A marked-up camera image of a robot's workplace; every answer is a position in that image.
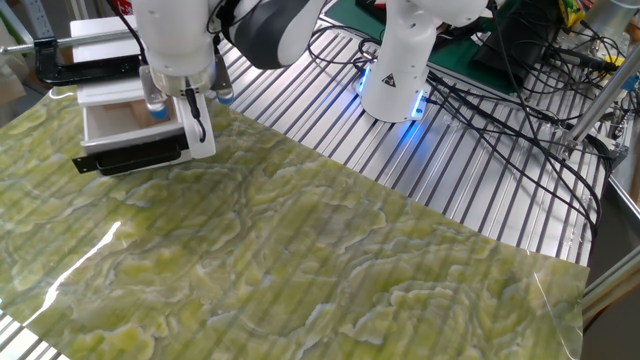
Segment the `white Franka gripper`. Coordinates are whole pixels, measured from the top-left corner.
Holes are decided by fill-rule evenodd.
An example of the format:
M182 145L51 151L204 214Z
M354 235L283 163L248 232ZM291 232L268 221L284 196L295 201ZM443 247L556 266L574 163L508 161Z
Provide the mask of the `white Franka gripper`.
M201 159L213 156L216 153L216 147L206 98L203 94L197 94L195 99L200 112L199 120L192 116L191 107L186 98L175 99L175 111L183 125L191 157Z

